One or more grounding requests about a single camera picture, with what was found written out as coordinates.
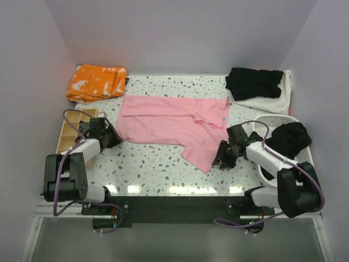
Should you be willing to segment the pink t-shirt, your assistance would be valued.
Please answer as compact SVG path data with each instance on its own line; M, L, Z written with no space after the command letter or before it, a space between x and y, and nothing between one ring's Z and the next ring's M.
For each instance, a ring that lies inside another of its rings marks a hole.
M116 131L134 144L183 146L182 157L203 173L227 140L229 98L124 97Z

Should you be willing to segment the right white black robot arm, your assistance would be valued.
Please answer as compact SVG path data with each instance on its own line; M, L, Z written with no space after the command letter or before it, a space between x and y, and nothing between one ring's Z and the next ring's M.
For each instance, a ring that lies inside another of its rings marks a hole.
M234 168L238 158L256 163L276 179L276 186L247 190L239 211L256 214L262 207L280 209L289 218L318 212L325 204L314 166L291 160L266 144L256 132L247 135L241 124L227 128L228 140L221 141L213 165Z

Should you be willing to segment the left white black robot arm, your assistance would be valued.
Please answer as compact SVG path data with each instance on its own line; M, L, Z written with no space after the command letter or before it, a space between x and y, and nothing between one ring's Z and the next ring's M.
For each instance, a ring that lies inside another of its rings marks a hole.
M89 185L86 164L105 149L119 145L122 139L104 117L91 118L85 138L77 145L45 159L43 196L47 202L76 201L94 203L101 214L109 213L113 201L103 186Z

